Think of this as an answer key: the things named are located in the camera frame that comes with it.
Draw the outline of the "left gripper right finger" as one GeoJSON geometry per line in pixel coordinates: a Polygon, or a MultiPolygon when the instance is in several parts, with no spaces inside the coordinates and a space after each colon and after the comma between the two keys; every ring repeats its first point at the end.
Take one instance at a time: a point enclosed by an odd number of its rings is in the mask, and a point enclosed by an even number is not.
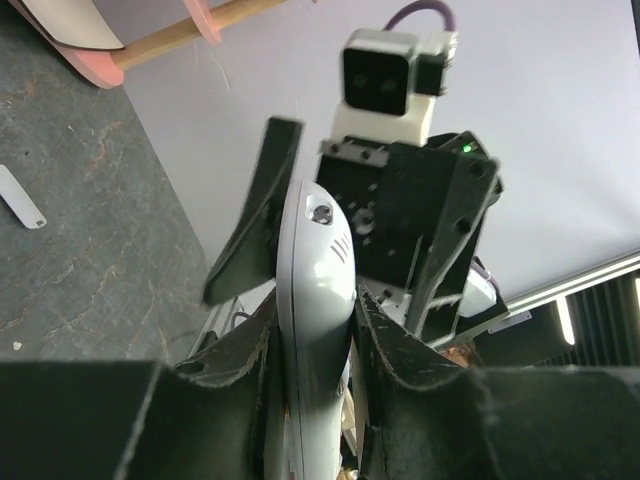
{"type": "Polygon", "coordinates": [[[635,368],[462,368],[360,288],[363,479],[635,479],[635,368]]]}

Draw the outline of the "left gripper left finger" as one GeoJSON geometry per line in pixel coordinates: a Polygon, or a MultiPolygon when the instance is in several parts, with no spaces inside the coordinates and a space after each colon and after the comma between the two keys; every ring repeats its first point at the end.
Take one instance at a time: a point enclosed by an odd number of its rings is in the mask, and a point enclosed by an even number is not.
{"type": "Polygon", "coordinates": [[[5,479],[276,479],[276,301],[209,348],[159,361],[1,366],[5,479]]]}

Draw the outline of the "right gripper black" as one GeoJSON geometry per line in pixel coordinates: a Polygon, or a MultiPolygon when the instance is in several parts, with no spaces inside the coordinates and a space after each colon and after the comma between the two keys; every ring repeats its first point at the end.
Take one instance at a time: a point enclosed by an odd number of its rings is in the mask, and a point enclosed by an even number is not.
{"type": "MultiPolygon", "coordinates": [[[[205,281],[217,305],[275,277],[285,197],[303,123],[271,117],[238,223],[205,281]]],[[[450,340],[500,162],[465,134],[423,146],[347,137],[319,147],[318,183],[353,233],[356,272],[412,294],[405,328],[426,344],[450,340]]]]}

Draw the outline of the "white remote control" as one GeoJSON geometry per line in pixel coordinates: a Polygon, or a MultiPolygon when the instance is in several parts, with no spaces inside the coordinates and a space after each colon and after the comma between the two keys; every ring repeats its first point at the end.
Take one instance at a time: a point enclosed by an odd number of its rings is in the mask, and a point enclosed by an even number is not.
{"type": "Polygon", "coordinates": [[[275,293],[293,473],[335,479],[356,300],[349,223],[320,185],[290,184],[276,256],[275,293]]]}

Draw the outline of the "white battery cover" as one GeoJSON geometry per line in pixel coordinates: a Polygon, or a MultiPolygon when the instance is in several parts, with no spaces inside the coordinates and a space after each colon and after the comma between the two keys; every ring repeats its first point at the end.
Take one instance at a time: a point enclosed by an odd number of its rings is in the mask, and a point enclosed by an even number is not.
{"type": "Polygon", "coordinates": [[[47,225],[42,212],[4,164],[1,165],[1,197],[25,228],[36,230],[47,225]]]}

